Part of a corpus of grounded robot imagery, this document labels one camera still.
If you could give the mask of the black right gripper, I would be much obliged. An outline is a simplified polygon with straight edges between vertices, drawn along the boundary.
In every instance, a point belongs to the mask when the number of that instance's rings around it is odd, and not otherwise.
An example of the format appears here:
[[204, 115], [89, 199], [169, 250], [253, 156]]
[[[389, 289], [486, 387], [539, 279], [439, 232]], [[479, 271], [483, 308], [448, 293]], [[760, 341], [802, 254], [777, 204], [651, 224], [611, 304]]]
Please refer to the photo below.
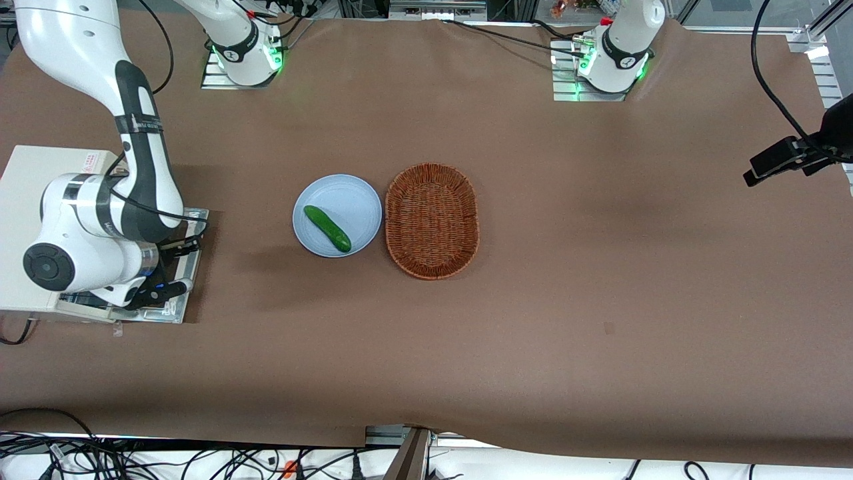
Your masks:
[[153, 244], [157, 249], [157, 265], [153, 268], [143, 283], [144, 289], [154, 289], [158, 285], [167, 285], [175, 278], [175, 252], [176, 258], [184, 257], [197, 252], [200, 248], [201, 236], [190, 236], [177, 240], [165, 240]]

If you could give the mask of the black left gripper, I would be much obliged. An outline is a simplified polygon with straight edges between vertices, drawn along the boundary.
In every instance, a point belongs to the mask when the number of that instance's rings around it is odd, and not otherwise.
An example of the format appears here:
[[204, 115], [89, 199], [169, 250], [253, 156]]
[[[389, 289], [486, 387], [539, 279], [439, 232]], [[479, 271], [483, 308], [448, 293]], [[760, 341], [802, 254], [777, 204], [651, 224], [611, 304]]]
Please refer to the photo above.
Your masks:
[[805, 176], [820, 172], [834, 164], [851, 164], [852, 161], [852, 95], [847, 95], [823, 115], [819, 131], [807, 137], [807, 165], [802, 167]]

